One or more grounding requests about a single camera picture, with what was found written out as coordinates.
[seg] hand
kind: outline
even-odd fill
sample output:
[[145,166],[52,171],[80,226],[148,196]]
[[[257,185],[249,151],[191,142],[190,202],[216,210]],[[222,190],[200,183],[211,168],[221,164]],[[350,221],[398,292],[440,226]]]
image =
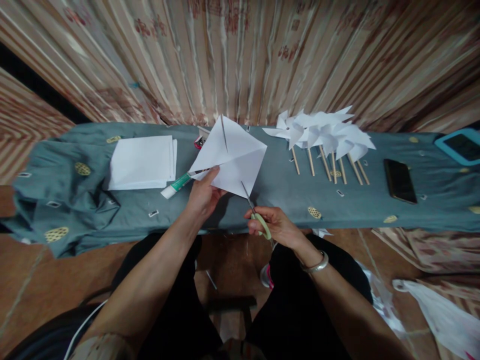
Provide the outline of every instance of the hand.
[[202,180],[196,180],[191,188],[186,209],[204,220],[212,215],[220,198],[227,193],[226,190],[211,185],[219,171],[219,166],[212,167],[208,174]]
[[[308,241],[300,229],[290,221],[279,207],[255,206],[255,211],[262,216],[268,228],[270,229],[271,237],[280,244],[294,249],[304,241]],[[248,209],[243,216],[245,219],[250,219],[252,209]],[[250,220],[248,222],[248,233],[250,235],[258,235],[259,231],[263,231],[263,226],[258,220]]]

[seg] teal cloth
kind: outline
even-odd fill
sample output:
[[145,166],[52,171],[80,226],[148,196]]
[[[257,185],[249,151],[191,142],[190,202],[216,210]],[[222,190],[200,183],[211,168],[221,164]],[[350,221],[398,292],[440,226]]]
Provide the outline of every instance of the teal cloth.
[[[317,158],[318,148],[311,149],[315,176],[311,174],[307,151],[296,148],[300,168],[297,175],[291,162],[292,152],[284,139],[268,136],[260,127],[251,127],[249,133],[268,146],[251,200],[256,205],[282,208],[299,227],[480,231],[480,215],[469,209],[480,205],[480,167],[461,172],[464,166],[433,145],[439,134],[371,133],[377,150],[370,150],[362,159],[368,163],[364,169],[370,185],[361,186],[347,158],[343,164],[348,184],[338,178],[335,185],[328,181],[324,165]],[[198,154],[194,147],[198,134],[197,127],[187,125],[91,123],[76,126],[60,138],[39,142],[25,170],[32,175],[18,177],[13,184],[17,214],[2,222],[16,239],[48,244],[56,257],[140,240],[148,233],[167,229],[184,209],[192,182],[169,200],[160,194],[162,189],[102,190],[116,146],[116,142],[108,143],[107,139],[172,135],[178,140],[176,174],[180,177]],[[411,136],[418,143],[410,142]],[[417,205],[390,197],[383,159],[404,162],[411,168]],[[78,174],[76,163],[86,164],[91,173]],[[331,170],[331,157],[328,163]],[[60,207],[48,206],[50,201]],[[313,218],[308,207],[321,212],[321,219]],[[243,215],[248,208],[246,199],[228,194],[204,229],[246,232]],[[159,213],[149,217],[155,210]],[[389,216],[396,216],[397,221],[384,223]],[[62,227],[67,227],[68,233],[47,243],[45,233]]]

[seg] folded paper square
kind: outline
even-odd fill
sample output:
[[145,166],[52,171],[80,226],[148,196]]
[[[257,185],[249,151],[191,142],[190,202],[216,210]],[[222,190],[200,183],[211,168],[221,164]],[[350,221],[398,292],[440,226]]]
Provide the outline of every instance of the folded paper square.
[[[188,172],[202,171],[219,165],[220,172],[211,184],[245,198],[241,182],[250,195],[267,145],[226,116],[223,117],[223,127],[224,131],[219,117]],[[207,172],[201,172],[192,178],[201,180],[206,174]]]

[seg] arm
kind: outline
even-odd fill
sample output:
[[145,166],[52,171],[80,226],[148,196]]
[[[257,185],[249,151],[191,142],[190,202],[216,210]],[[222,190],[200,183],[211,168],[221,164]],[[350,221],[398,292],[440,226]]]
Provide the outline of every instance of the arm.
[[[323,255],[278,207],[255,207],[268,223],[272,237],[292,249],[308,268],[319,264]],[[251,210],[245,214],[249,219]],[[262,225],[248,222],[250,234],[258,235]],[[328,264],[310,274],[321,302],[352,359],[412,359],[393,331],[370,303]]]
[[80,342],[114,333],[138,352],[201,226],[226,193],[210,185],[218,172],[217,166],[194,183],[185,210],[113,292]]

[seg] scissor blade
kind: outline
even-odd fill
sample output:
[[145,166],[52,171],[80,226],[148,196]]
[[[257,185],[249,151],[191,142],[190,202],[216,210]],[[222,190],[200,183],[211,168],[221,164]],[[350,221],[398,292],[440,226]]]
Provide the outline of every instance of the scissor blade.
[[243,181],[240,181],[240,182],[241,182],[241,185],[243,186],[243,190],[245,190],[245,195],[246,195],[246,199],[248,200],[248,205],[250,205],[251,210],[255,213],[255,209],[254,209],[255,206],[250,201],[249,192],[247,191],[247,188],[245,188],[244,182]]
[[223,130],[223,140],[225,140],[225,149],[226,152],[229,152],[229,147],[227,146],[227,137],[225,136],[225,126],[224,126],[224,115],[220,114],[221,129]]

